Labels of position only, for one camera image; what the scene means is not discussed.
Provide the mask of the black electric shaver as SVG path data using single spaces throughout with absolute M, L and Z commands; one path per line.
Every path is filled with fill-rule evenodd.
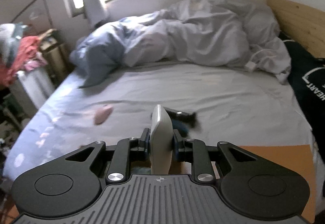
M 178 130 L 183 138 L 188 137 L 189 130 L 197 126 L 198 121 L 196 112 L 187 113 L 167 107 L 164 107 L 164 109 L 171 119 L 173 129 Z

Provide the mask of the wooden headboard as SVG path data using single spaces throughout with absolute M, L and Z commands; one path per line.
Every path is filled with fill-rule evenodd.
M 324 12 L 291 0 L 267 0 L 281 30 L 316 58 L 324 58 Z

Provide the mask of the printed grey bed sheet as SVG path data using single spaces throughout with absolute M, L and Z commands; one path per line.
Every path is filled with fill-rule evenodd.
M 294 92 L 265 72 L 243 72 L 195 64 L 154 63 L 118 70 L 101 84 L 81 88 L 72 72 L 16 140 L 4 164 L 11 184 L 23 172 L 83 145 L 114 145 L 139 137 L 151 125 L 154 107 L 197 113 L 190 137 L 208 145 L 221 140 L 243 146 L 309 145 L 316 172 L 316 199 L 322 200 L 324 163 Z M 114 110 L 101 125 L 94 114 Z

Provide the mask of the crumpled white grey duvet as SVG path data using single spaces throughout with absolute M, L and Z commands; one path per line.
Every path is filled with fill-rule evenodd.
M 255 70 L 284 83 L 291 59 L 279 38 L 279 24 L 265 4 L 244 0 L 182 0 L 151 14 L 122 19 L 129 29 L 123 62 L 127 66 L 162 59 L 205 66 L 245 69 L 253 53 L 272 49 L 276 56 Z

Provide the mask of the black metal clothes rack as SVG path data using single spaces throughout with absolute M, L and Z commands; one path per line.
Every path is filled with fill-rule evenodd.
M 20 12 L 18 12 L 13 19 L 11 19 L 11 23 L 18 22 L 18 20 L 26 14 L 28 14 L 29 20 L 35 20 L 38 17 L 44 15 L 49 23 L 50 28 L 53 27 L 53 19 L 50 14 L 47 0 L 32 0 Z

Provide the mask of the blue grey pillow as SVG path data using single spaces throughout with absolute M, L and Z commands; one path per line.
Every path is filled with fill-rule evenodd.
M 76 45 L 69 60 L 84 78 L 81 88 L 102 83 L 122 65 L 128 33 L 125 23 L 114 21 L 102 25 Z

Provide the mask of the black printed t-shirt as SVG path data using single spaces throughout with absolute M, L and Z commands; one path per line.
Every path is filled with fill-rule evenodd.
M 291 58 L 288 82 L 311 125 L 318 153 L 324 161 L 324 58 L 314 57 L 283 32 L 279 38 L 284 42 Z

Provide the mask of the cardboard boxes by wall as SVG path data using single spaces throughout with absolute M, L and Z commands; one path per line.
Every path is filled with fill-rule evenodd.
M 49 64 L 49 72 L 53 78 L 61 83 L 69 74 L 66 60 L 66 45 L 57 29 L 49 29 L 39 35 L 40 51 Z

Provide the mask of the white radiator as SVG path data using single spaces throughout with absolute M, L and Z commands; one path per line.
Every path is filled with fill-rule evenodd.
M 44 67 L 30 72 L 18 71 L 9 89 L 29 118 L 37 113 L 55 91 Z

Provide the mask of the pile of red clothes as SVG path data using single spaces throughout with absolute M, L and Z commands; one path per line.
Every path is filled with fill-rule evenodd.
M 1 25 L 1 86 L 14 83 L 20 70 L 30 72 L 47 65 L 39 36 L 24 36 L 25 28 L 22 23 Z

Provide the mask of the white card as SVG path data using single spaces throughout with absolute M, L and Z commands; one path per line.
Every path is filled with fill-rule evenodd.
M 152 174 L 164 175 L 169 173 L 172 160 L 172 140 L 172 121 L 165 108 L 157 104 L 152 112 L 152 126 L 149 140 Z

